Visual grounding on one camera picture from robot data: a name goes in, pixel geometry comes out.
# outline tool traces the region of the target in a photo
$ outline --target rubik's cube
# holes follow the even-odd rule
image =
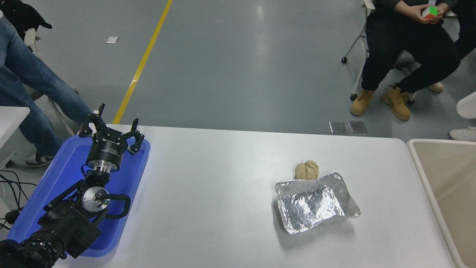
[[[425,19],[431,19],[438,15],[438,9],[434,6],[429,6],[421,13],[421,15]]]

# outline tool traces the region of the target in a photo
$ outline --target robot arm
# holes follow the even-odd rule
[[[125,134],[108,128],[101,119],[103,109],[104,104],[98,113],[87,114],[79,131],[80,137],[93,139],[85,163],[92,170],[43,208],[46,213],[38,220],[38,231],[21,243],[0,242],[0,268],[50,268],[59,258],[66,258],[66,253],[77,258],[101,235],[98,224],[104,218],[120,219],[128,214],[130,197],[110,194],[105,185],[110,173],[120,169],[124,151],[138,152],[144,135],[137,130],[138,119]],[[89,123],[96,128],[94,134]],[[128,146],[131,137],[135,143]],[[109,214],[111,200],[124,201],[121,213]]]

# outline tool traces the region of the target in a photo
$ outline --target yellow floor line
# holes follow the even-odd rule
[[[119,110],[116,113],[114,120],[112,121],[113,124],[119,124],[124,114],[124,111],[126,110],[130,97],[132,96],[132,93],[134,92],[134,89],[136,88],[136,84],[139,81],[140,74],[142,73],[142,70],[144,69],[144,66],[146,65],[150,52],[152,51],[152,48],[154,47],[155,40],[157,39],[160,29],[162,28],[162,24],[164,24],[165,17],[167,16],[167,13],[169,12],[172,1],[173,0],[168,0],[167,5],[165,6],[164,12],[162,13],[162,16],[160,17],[159,23],[157,24],[157,27],[155,28],[154,34],[152,35],[152,38],[150,38],[150,42],[149,42],[149,45],[147,46],[146,52],[144,53],[144,56],[142,56],[142,60],[139,63],[139,67],[137,68],[136,74],[134,75],[132,82],[130,82],[129,89],[127,89],[126,95],[124,96],[124,99],[122,99],[122,103],[119,107]]]

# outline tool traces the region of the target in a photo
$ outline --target blue tray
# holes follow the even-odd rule
[[[134,139],[129,139],[128,143],[131,145]],[[79,136],[73,136],[64,142],[9,231],[8,239],[21,242],[41,228],[37,221],[45,214],[43,207],[75,182],[83,179],[81,166],[86,162],[91,144],[91,138]],[[119,171],[111,173],[110,182],[106,184],[107,191],[111,194],[128,195],[132,204],[149,152],[150,144],[146,140],[135,155],[125,152]],[[124,202],[112,201],[108,206],[109,213],[119,214],[123,207]],[[109,253],[119,241],[126,220],[127,216],[119,220],[104,219],[98,226],[102,234],[81,256],[100,257]]]

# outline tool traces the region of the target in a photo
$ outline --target tan boot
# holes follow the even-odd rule
[[[374,97],[375,91],[362,90],[350,107],[350,113],[356,116],[363,116],[368,104]]]
[[[436,84],[433,84],[431,86],[428,86],[428,88],[433,91],[433,92],[436,92],[436,93],[442,93],[443,90],[445,89],[445,87],[443,86],[443,83],[441,82],[438,82]]]
[[[390,90],[382,95],[382,100],[390,106],[393,115],[402,121],[410,119],[410,110],[405,104],[409,94],[408,92],[400,93],[399,87],[391,86]]]

